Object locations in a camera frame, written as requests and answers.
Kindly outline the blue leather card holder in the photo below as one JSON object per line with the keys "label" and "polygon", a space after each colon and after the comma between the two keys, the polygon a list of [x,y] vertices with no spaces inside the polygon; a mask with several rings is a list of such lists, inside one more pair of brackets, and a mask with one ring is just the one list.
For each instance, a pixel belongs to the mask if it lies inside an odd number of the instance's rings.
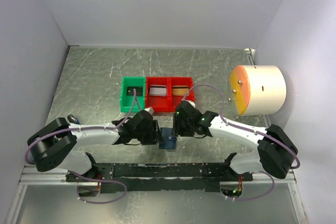
{"label": "blue leather card holder", "polygon": [[173,135],[173,129],[169,127],[161,128],[163,142],[159,144],[161,150],[175,150],[177,137]]}

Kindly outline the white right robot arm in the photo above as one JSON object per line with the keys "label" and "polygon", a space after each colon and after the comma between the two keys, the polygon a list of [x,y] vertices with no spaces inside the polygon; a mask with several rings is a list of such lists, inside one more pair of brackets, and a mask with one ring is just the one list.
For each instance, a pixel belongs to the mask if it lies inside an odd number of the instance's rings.
{"label": "white right robot arm", "polygon": [[281,127],[274,124],[268,128],[251,126],[212,111],[201,113],[191,101],[181,101],[175,108],[173,134],[221,137],[249,147],[250,153],[228,157],[223,176],[230,181],[247,172],[266,172],[284,179],[297,161],[298,149]]}

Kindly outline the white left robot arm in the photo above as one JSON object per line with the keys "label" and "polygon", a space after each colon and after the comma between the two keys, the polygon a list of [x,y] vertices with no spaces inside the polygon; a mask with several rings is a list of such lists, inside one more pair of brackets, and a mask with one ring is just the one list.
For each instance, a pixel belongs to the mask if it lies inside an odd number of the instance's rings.
{"label": "white left robot arm", "polygon": [[97,178],[98,168],[94,158],[81,149],[90,145],[127,145],[137,140],[141,145],[163,142],[158,121],[153,118],[153,109],[137,112],[118,121],[100,125],[68,123],[57,118],[35,133],[27,141],[25,157],[31,157],[39,172],[54,168],[66,169],[90,182]]}

